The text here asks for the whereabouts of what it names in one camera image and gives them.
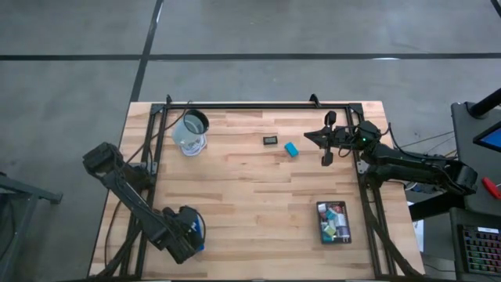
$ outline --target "computer monitor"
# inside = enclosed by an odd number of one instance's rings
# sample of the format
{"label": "computer monitor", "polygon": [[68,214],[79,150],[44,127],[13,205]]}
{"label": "computer monitor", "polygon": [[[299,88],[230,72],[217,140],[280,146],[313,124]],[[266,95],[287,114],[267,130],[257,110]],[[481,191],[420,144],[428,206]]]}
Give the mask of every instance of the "computer monitor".
{"label": "computer monitor", "polygon": [[473,143],[501,152],[501,121],[475,136]]}

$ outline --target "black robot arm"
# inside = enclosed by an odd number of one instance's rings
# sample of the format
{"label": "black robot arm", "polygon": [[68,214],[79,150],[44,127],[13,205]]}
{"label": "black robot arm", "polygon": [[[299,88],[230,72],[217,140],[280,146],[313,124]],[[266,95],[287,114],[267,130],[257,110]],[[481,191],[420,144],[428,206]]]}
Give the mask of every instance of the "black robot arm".
{"label": "black robot arm", "polygon": [[323,166],[333,162],[331,147],[357,150],[362,152],[358,170],[368,187],[381,187],[384,181],[397,179],[438,185],[456,195],[476,192],[477,173],[463,162],[438,155],[391,149],[380,142],[381,136],[387,132],[381,133],[370,121],[362,121],[352,128],[333,128],[335,121],[336,113],[330,111],[326,115],[324,128],[305,133],[305,137],[326,151],[322,158]]}
{"label": "black robot arm", "polygon": [[181,207],[178,214],[170,208],[163,212],[153,210],[140,196],[151,185],[150,174],[141,166],[124,162],[114,145],[102,143],[88,152],[84,166],[131,210],[150,243],[159,250],[166,248],[178,264],[195,255],[204,243],[204,238],[193,229],[198,212],[187,206]]}

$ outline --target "keyboard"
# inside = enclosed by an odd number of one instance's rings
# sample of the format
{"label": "keyboard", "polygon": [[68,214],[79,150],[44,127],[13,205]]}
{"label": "keyboard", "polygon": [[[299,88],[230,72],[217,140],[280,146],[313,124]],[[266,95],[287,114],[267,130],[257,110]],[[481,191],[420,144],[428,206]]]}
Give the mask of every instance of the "keyboard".
{"label": "keyboard", "polygon": [[498,229],[459,226],[464,269],[469,273],[501,276],[501,233]]}

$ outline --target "butcher block tabletop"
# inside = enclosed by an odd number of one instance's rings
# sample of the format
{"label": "butcher block tabletop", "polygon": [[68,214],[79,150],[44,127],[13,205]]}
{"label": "butcher block tabletop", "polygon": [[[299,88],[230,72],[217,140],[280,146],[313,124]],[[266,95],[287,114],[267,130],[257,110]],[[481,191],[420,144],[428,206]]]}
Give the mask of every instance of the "butcher block tabletop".
{"label": "butcher block tabletop", "polygon": [[[387,120],[382,102],[360,103],[365,119],[384,132]],[[120,145],[124,159],[144,142],[150,106],[132,103],[129,108]],[[197,209],[207,224],[205,249],[178,265],[167,251],[147,244],[143,279],[374,278],[353,156],[338,157],[333,149],[332,165],[323,167],[323,150],[303,136],[323,127],[327,109],[201,111],[210,126],[207,146],[200,155],[184,156],[172,141],[172,130],[166,131],[153,206]],[[169,110],[167,124],[181,113]],[[343,110],[337,110],[336,125],[347,125]],[[278,144],[264,146],[264,136],[278,136]],[[298,149],[296,157],[285,151],[288,142]],[[391,145],[389,136],[381,142]],[[151,147],[154,152],[155,141]],[[132,162],[139,162],[140,155]],[[386,183],[381,194],[391,239],[410,264],[424,273],[402,185]],[[346,203],[350,244],[320,243],[317,201]],[[105,237],[117,203],[118,198],[109,193],[89,275],[104,267]],[[124,242],[129,215],[121,205],[110,233],[108,261]],[[385,268],[382,244],[377,241]],[[136,242],[132,250],[132,270],[138,246]]]}

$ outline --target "gray floor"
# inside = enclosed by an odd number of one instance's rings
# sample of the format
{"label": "gray floor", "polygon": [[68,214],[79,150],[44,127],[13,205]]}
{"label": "gray floor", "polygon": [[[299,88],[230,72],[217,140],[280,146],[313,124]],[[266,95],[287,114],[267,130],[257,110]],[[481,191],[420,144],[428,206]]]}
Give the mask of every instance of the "gray floor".
{"label": "gray floor", "polygon": [[[0,0],[0,55],[140,54],[154,4]],[[500,27],[489,0],[166,0],[152,53],[501,52]],[[39,204],[17,281],[86,275],[106,191],[81,156],[119,142],[138,65],[0,61],[0,171],[64,192]],[[452,130],[450,104],[486,96],[500,73],[499,60],[150,62],[139,100],[383,100],[406,144]],[[427,221],[425,251],[450,259],[441,222]]]}

